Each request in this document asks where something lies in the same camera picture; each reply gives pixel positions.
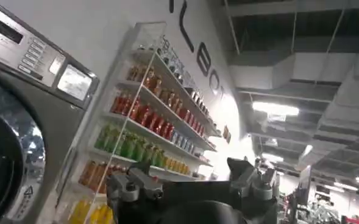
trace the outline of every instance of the juice bottle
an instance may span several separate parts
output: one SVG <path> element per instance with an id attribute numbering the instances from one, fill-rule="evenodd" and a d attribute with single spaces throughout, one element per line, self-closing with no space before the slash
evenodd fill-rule
<path id="1" fill-rule="evenodd" d="M 108 208 L 107 205 L 102 205 L 101 209 L 99 210 L 99 218 L 98 218 L 99 223 L 102 223 L 105 221 L 107 208 Z"/>
<path id="2" fill-rule="evenodd" d="M 89 224 L 98 224 L 99 223 L 99 211 L 101 210 L 101 207 L 98 206 L 94 212 L 92 213 L 90 217 Z"/>
<path id="3" fill-rule="evenodd" d="M 110 125 L 107 124 L 101 129 L 101 132 L 99 133 L 99 136 L 95 142 L 94 147 L 97 149 L 104 149 L 109 133 L 110 133 Z"/>
<path id="4" fill-rule="evenodd" d="M 89 162 L 86 163 L 83 173 L 81 174 L 81 176 L 79 178 L 80 184 L 83 184 L 85 186 L 88 185 L 88 182 L 94 172 L 95 167 L 96 167 L 96 163 L 92 160 L 89 160 Z"/>
<path id="5" fill-rule="evenodd" d="M 88 210 L 90 210 L 91 202 L 84 201 L 84 207 L 81 209 L 80 215 L 77 218 L 78 223 L 82 224 L 87 216 Z"/>
<path id="6" fill-rule="evenodd" d="M 113 211 L 110 208 L 108 208 L 103 224 L 112 224 L 113 221 L 114 221 Z"/>
<path id="7" fill-rule="evenodd" d="M 69 224 L 77 224 L 77 218 L 83 210 L 85 206 L 85 200 L 80 200 L 77 202 L 74 212 L 72 213 L 71 217 L 68 219 Z"/>

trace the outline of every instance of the bottle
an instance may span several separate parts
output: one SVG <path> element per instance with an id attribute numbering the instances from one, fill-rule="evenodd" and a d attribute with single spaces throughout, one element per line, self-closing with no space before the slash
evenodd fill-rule
<path id="1" fill-rule="evenodd" d="M 174 105 L 174 100 L 175 100 L 175 93 L 174 90 L 171 90 L 169 92 L 169 96 L 167 99 L 167 106 L 170 107 L 172 109 L 172 106 Z"/>
<path id="2" fill-rule="evenodd" d="M 113 127 L 108 135 L 108 140 L 104 149 L 106 152 L 109 153 L 113 152 L 114 147 L 116 146 L 118 135 L 119 135 L 119 130 L 117 129 L 117 127 Z"/>
<path id="3" fill-rule="evenodd" d="M 145 147 L 145 143 L 147 141 L 145 140 L 145 138 L 139 138 L 136 140 L 136 146 L 135 146 L 135 151 L 133 153 L 133 158 L 135 161 L 141 162 L 143 160 L 143 155 L 144 155 L 144 147 Z"/>
<path id="4" fill-rule="evenodd" d="M 144 83 L 143 83 L 147 89 L 150 89 L 154 77 L 155 77 L 155 72 L 154 72 L 154 69 L 151 67 L 149 69 L 147 76 L 145 77 Z"/>
<path id="5" fill-rule="evenodd" d="M 138 117 L 136 121 L 144 127 L 146 126 L 147 118 L 151 113 L 150 108 L 151 106 L 148 103 L 147 105 L 142 106 L 140 108 L 140 112 L 138 113 Z"/>
<path id="6" fill-rule="evenodd" d="M 117 148 L 115 149 L 115 152 L 114 152 L 115 155 L 120 155 L 121 154 L 121 151 L 123 149 L 124 141 L 125 141 L 125 135 L 123 133 L 121 135 L 121 137 L 119 137 L 118 145 L 117 145 Z"/>
<path id="7" fill-rule="evenodd" d="M 160 93 L 162 92 L 162 78 L 160 78 L 160 76 L 155 76 L 152 92 L 155 94 L 155 96 L 160 96 Z"/>
<path id="8" fill-rule="evenodd" d="M 98 167 L 96 168 L 96 171 L 90 181 L 90 184 L 88 185 L 88 187 L 93 190 L 93 191 L 97 191 L 98 190 L 98 186 L 99 183 L 101 182 L 101 179 L 104 175 L 105 169 L 106 169 L 106 163 L 100 163 L 98 165 Z"/>
<path id="9" fill-rule="evenodd" d="M 94 212 L 92 213 L 90 217 L 89 224 L 98 224 L 99 223 L 99 211 L 101 210 L 101 207 L 98 206 Z"/>
<path id="10" fill-rule="evenodd" d="M 133 65 L 129 70 L 127 80 L 134 81 L 138 74 L 138 70 L 139 70 L 139 67 Z"/>
<path id="11" fill-rule="evenodd" d="M 126 98 L 124 99 L 124 102 L 123 102 L 123 108 L 122 108 L 122 111 L 121 111 L 121 114 L 124 115 L 124 116 L 127 116 L 128 115 L 128 112 L 130 110 L 130 106 L 132 105 L 132 95 L 129 94 L 126 96 Z"/>
<path id="12" fill-rule="evenodd" d="M 86 166 L 84 167 L 84 170 L 83 170 L 78 182 L 84 186 L 87 186 L 88 182 L 90 181 L 90 178 L 95 170 L 95 167 L 96 167 L 96 163 L 92 160 L 89 160 L 86 163 Z"/>
<path id="13" fill-rule="evenodd" d="M 107 124 L 101 129 L 101 132 L 99 133 L 99 136 L 95 142 L 94 147 L 103 150 L 109 133 L 110 133 L 110 125 Z"/>
<path id="14" fill-rule="evenodd" d="M 163 123 L 165 122 L 164 118 L 163 118 L 163 115 L 161 115 L 157 120 L 156 120 L 156 123 L 155 123 L 155 126 L 154 126 L 154 132 L 156 134 L 160 134 L 160 130 L 162 129 L 162 125 Z"/>
<path id="15" fill-rule="evenodd" d="M 159 118 L 159 115 L 156 112 L 152 112 L 151 115 L 148 116 L 146 121 L 146 128 L 150 129 L 151 131 L 154 130 L 154 126 L 156 123 L 156 120 Z"/>
<path id="16" fill-rule="evenodd" d="M 117 107 L 114 109 L 114 113 L 121 114 L 124 108 L 124 102 L 127 97 L 127 91 L 123 91 L 121 95 L 119 95 Z"/>
<path id="17" fill-rule="evenodd" d="M 168 132 L 168 128 L 171 124 L 168 121 L 165 121 L 162 125 L 162 128 L 160 129 L 160 133 L 159 135 L 163 138 L 166 138 L 167 136 L 167 132 Z"/>
<path id="18" fill-rule="evenodd" d="M 136 136 L 132 133 L 125 133 L 125 141 L 123 143 L 123 147 L 121 149 L 121 156 L 125 158 L 132 159 L 133 152 L 136 146 Z"/>
<path id="19" fill-rule="evenodd" d="M 138 109 L 139 109 L 139 107 L 140 107 L 140 96 L 138 96 L 137 98 L 136 98 L 136 102 L 135 102 L 135 104 L 133 105 L 133 107 L 132 107 L 132 109 L 131 109 L 131 111 L 130 111 L 130 115 L 129 115 L 129 117 L 132 119 L 132 120 L 136 120 L 136 118 L 137 118 L 137 113 L 138 113 Z"/>

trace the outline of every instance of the white display shelf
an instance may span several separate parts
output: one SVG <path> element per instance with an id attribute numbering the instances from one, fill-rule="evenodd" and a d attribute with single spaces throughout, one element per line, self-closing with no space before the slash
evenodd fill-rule
<path id="1" fill-rule="evenodd" d="M 141 60 L 143 63 L 147 64 L 152 58 L 154 53 L 149 50 L 137 50 L 133 53 L 133 56 L 137 60 Z M 221 136 L 208 116 L 202 112 L 198 107 L 195 101 L 187 93 L 185 88 L 180 84 L 180 82 L 175 78 L 174 74 L 167 67 L 164 61 L 160 58 L 159 55 L 155 54 L 154 61 L 152 65 L 157 74 L 162 75 L 162 84 L 165 88 L 173 89 L 176 94 L 179 95 L 180 99 L 183 102 L 183 106 L 190 110 L 195 118 L 204 126 L 204 131 L 208 136 Z"/>
<path id="2" fill-rule="evenodd" d="M 105 161 L 108 161 L 110 159 L 110 157 L 112 156 L 111 153 L 105 152 L 105 151 L 99 150 L 99 149 L 90 150 L 90 155 L 91 155 L 91 157 L 98 156 L 100 158 L 105 159 Z M 118 155 L 113 155 L 113 160 L 122 162 L 123 164 L 126 164 L 128 166 L 131 165 L 132 163 L 136 162 L 133 159 L 128 159 L 128 158 L 118 156 Z M 178 172 L 175 172 L 172 170 L 166 170 L 166 169 L 156 167 L 156 166 L 151 166 L 149 171 L 150 171 L 150 175 L 156 175 L 158 177 L 161 177 L 163 175 L 162 179 L 165 179 L 165 180 L 172 180 L 172 179 L 177 180 L 177 177 L 181 177 L 181 179 L 183 179 L 183 180 L 191 180 L 191 181 L 197 180 L 197 178 L 195 178 L 195 177 L 191 177 L 191 176 L 188 176 L 188 175 L 185 175 L 182 173 L 178 173 Z"/>
<path id="3" fill-rule="evenodd" d="M 74 193 L 82 194 L 83 196 L 87 196 L 88 198 L 93 198 L 95 196 L 95 192 L 92 189 L 79 183 L 70 183 L 70 188 Z M 95 200 L 98 202 L 106 201 L 106 194 L 96 194 Z"/>
<path id="4" fill-rule="evenodd" d="M 135 93 L 140 87 L 140 82 L 134 81 L 121 81 L 118 86 L 124 88 L 130 92 Z M 153 92 L 151 92 L 146 87 L 142 86 L 139 93 L 141 101 L 151 104 L 151 107 L 158 111 L 165 119 L 169 120 L 174 126 L 175 131 L 178 131 L 180 134 L 185 137 L 190 138 L 190 140 L 198 147 L 204 150 L 216 151 L 201 135 L 199 135 L 193 128 L 190 127 L 182 118 L 180 118 L 175 112 L 173 112 L 170 107 L 164 104 Z"/>

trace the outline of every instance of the buttons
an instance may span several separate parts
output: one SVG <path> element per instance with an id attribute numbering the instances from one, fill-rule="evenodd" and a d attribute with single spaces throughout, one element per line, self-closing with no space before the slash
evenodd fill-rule
<path id="1" fill-rule="evenodd" d="M 34 57 L 36 57 L 36 58 L 40 58 L 40 54 L 37 52 L 37 51 L 35 51 L 35 50 L 33 50 L 33 49 L 31 49 L 31 48 L 29 48 L 29 50 L 27 50 L 30 54 L 32 54 Z"/>
<path id="2" fill-rule="evenodd" d="M 31 44 L 30 45 L 31 48 L 35 49 L 36 51 L 38 51 L 40 54 L 42 54 L 42 52 L 44 51 L 44 49 L 42 49 L 40 46 L 38 46 L 37 44 Z"/>
<path id="3" fill-rule="evenodd" d="M 24 58 L 22 59 L 22 62 L 27 64 L 28 66 L 30 66 L 31 68 L 34 68 L 34 63 L 32 63 L 31 61 L 29 61 L 28 59 Z"/>
<path id="4" fill-rule="evenodd" d="M 30 54 L 26 54 L 25 55 L 26 58 L 28 58 L 30 61 L 36 63 L 37 62 L 37 59 L 33 56 L 31 56 Z"/>
<path id="5" fill-rule="evenodd" d="M 24 72 L 26 72 L 26 73 L 28 73 L 28 74 L 31 73 L 31 70 L 28 69 L 27 67 L 23 66 L 23 65 L 19 65 L 18 68 L 19 68 L 21 71 L 24 71 Z"/>
<path id="6" fill-rule="evenodd" d="M 35 43 L 35 44 L 37 44 L 41 49 L 45 49 L 45 47 L 46 47 L 46 44 L 44 44 L 41 40 L 39 40 L 39 39 L 33 39 L 33 42 Z"/>

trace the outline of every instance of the white wall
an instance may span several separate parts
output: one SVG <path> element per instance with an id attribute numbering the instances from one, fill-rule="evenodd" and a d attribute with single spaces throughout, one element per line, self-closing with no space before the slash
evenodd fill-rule
<path id="1" fill-rule="evenodd" d="M 284 175 L 280 178 L 280 192 L 286 195 L 292 193 L 299 184 L 299 178 Z M 315 199 L 316 183 L 311 182 L 309 191 L 309 200 Z M 339 212 L 339 216 L 346 215 L 352 217 L 353 215 L 359 215 L 359 195 L 354 192 L 345 191 L 340 193 L 337 191 L 330 190 L 330 198 L 334 203 L 334 208 Z"/>
<path id="2" fill-rule="evenodd" d="M 192 53 L 179 29 L 179 13 L 183 1 L 174 1 L 174 13 L 168 0 L 0 0 L 0 4 L 59 45 L 102 81 L 118 54 L 126 33 L 135 23 L 166 21 L 166 37 L 174 46 L 185 69 L 192 75 L 204 95 L 210 114 L 223 130 L 228 126 L 232 141 L 220 147 L 218 158 L 226 158 L 230 150 L 240 148 L 241 121 L 235 100 L 234 84 L 216 35 L 212 14 L 203 1 L 187 1 L 184 26 L 194 44 Z M 223 97 L 216 96 L 196 63 L 200 42 L 207 46 L 212 68 L 219 74 Z"/>

